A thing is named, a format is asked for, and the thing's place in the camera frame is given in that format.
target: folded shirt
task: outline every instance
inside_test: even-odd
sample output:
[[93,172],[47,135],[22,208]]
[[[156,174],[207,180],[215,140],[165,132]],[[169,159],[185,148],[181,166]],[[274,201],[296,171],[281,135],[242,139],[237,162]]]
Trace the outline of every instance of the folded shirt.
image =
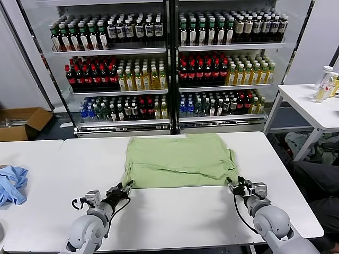
[[132,138],[126,154],[123,184],[133,188],[227,185],[237,182],[235,154],[216,134],[185,138]]

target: white wall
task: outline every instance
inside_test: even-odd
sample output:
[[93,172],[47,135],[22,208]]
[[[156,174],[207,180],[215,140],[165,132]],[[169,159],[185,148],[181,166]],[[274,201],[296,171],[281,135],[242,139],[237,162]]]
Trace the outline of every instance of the white wall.
[[31,75],[0,12],[0,107],[43,107],[51,110]]

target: black cable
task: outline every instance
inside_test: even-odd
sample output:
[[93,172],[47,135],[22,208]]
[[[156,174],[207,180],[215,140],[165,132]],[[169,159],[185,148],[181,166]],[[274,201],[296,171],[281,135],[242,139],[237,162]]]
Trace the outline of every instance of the black cable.
[[245,223],[245,225],[251,229],[254,233],[258,234],[258,232],[252,228],[250,225],[248,225],[248,223],[244,220],[244,218],[241,216],[240,212],[239,212],[239,209],[238,209],[238,205],[237,205],[237,201],[235,199],[235,195],[233,195],[233,199],[234,199],[234,206],[235,206],[235,210],[237,210],[237,214],[238,216],[240,217],[240,219]]
[[127,203],[126,203],[125,205],[123,205],[122,208],[118,209],[118,210],[112,215],[111,220],[110,220],[109,223],[108,223],[108,229],[110,229],[110,227],[111,227],[111,222],[112,222],[112,220],[113,220],[113,217],[114,217],[117,213],[119,213],[122,209],[124,209],[124,208],[131,202],[131,198],[130,198],[130,197],[127,197],[126,199],[128,199]]

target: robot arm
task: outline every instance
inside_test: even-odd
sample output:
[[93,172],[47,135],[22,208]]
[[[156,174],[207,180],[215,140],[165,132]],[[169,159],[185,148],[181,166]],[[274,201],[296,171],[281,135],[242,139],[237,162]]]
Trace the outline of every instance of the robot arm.
[[[88,192],[85,197],[80,198],[81,206],[75,206],[78,201],[72,201],[72,206],[79,210],[83,208],[84,203],[89,206],[87,215],[79,217],[71,225],[69,238],[60,253],[62,254],[92,254],[102,243],[102,239],[108,237],[111,221],[113,217],[128,205],[130,198],[128,197],[133,180],[122,188],[122,184],[110,188],[106,192],[106,198],[101,200],[98,190]],[[120,201],[128,199],[128,202],[119,210],[115,211],[115,207]]]
[[267,185],[239,177],[239,184],[229,180],[229,187],[234,195],[244,199],[248,213],[253,217],[255,230],[252,230],[261,235],[274,254],[320,254],[310,241],[299,234],[288,214],[271,205],[266,198]]

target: gray robotic arm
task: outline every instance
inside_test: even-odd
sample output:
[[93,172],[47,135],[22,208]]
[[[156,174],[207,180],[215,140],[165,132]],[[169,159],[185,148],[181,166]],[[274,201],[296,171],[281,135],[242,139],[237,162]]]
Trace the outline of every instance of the gray robotic arm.
[[235,185],[229,180],[229,187],[234,195],[244,199],[248,213],[253,217],[255,229],[251,229],[261,235],[274,254],[320,254],[309,240],[299,234],[288,214],[271,205],[271,201],[266,198],[267,185],[239,177],[239,184]]

